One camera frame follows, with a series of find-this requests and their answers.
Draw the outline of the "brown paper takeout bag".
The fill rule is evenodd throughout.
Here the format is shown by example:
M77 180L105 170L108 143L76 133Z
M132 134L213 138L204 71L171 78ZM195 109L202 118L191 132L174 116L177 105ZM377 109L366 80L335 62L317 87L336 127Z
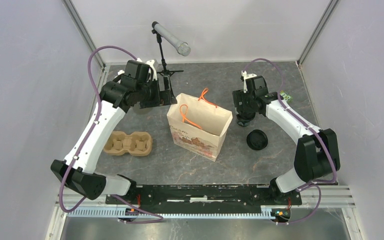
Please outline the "brown paper takeout bag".
M167 120L173 142L195 154L216 161L233 113L205 98L206 87L199 97L180 93L170 106Z

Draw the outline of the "brown cardboard cup carrier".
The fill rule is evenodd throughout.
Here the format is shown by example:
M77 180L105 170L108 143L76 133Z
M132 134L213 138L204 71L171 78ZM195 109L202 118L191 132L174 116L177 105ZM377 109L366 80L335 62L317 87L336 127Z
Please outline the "brown cardboard cup carrier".
M136 157L145 157L151 153L153 139L143 131L126 134L123 131L113 131L110 134L103 151L111 156L130 154Z

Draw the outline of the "black coffee cup with print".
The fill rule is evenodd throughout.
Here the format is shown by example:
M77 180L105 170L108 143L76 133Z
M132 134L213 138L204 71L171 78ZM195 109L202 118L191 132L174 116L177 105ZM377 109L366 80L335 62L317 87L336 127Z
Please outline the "black coffee cup with print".
M255 118L256 113L237 113L236 114L236 123L241 127L246 127L250 122Z

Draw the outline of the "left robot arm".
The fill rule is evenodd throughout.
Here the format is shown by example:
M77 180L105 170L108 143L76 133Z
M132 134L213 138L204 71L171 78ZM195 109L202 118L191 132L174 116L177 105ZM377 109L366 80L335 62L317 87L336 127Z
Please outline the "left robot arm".
M86 128L63 160L54 160L51 171L70 189L95 200L101 195L117 195L125 204L133 203L137 190L132 180L123 176L106 176L95 172L99 157L111 133L134 105L153 108L169 105L169 90L161 90L159 64L155 59L129 60L123 72L105 83Z

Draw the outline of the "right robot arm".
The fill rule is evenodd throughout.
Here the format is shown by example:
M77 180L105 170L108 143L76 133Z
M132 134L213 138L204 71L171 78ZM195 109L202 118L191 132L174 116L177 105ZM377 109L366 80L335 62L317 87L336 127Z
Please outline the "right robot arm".
M290 192L323 183L322 177L329 174L336 177L341 167L336 133L310 123L279 93L269 92L263 76L242 72L241 80L243 88L232 93L237 124L248 126L256 114L263 115L284 130L296 144L293 167L271 181L269 199L282 204Z

